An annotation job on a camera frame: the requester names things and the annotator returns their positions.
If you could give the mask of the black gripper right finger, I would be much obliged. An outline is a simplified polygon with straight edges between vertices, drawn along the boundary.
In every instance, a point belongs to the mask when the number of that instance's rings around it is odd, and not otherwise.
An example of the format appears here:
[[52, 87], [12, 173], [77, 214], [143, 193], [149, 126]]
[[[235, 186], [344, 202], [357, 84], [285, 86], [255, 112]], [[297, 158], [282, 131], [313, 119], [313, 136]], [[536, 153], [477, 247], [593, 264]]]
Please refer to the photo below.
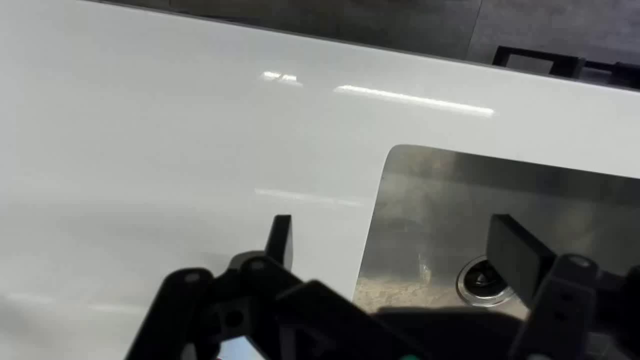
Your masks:
[[637, 267], [553, 254], [515, 218], [490, 218], [486, 257], [527, 308], [510, 360], [640, 360]]

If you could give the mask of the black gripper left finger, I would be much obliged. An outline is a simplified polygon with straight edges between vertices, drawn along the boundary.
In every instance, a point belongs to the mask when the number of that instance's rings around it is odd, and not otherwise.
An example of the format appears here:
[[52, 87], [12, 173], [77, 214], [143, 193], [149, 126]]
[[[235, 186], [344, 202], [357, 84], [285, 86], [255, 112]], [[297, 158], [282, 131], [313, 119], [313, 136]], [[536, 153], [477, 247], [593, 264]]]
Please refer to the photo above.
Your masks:
[[126, 360], [215, 360], [221, 343], [235, 337], [246, 337], [266, 360], [278, 360], [273, 297], [297, 283], [284, 266], [289, 232], [291, 216], [278, 214], [266, 245], [239, 252], [219, 276], [206, 267], [168, 274]]

